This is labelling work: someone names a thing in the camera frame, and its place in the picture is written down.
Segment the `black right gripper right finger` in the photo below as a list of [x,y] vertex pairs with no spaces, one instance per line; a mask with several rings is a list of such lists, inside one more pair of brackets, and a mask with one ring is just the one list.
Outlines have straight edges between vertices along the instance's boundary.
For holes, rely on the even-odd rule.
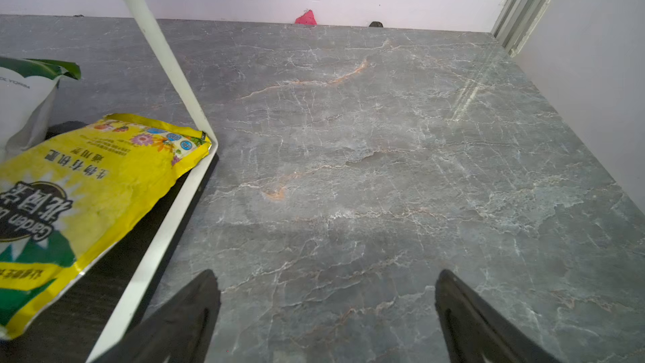
[[438,313],[452,362],[556,362],[452,271],[435,285]]

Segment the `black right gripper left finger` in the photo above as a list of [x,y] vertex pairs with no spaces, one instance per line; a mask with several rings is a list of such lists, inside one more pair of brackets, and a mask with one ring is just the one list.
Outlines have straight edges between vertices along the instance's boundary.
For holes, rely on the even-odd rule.
[[218,279],[200,272],[97,362],[203,362],[221,308]]

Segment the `white fertilizer bag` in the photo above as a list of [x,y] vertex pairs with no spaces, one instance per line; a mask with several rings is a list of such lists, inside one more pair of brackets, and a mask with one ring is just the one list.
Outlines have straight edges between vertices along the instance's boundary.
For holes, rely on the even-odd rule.
[[1,161],[45,140],[62,77],[82,78],[73,62],[1,58]]

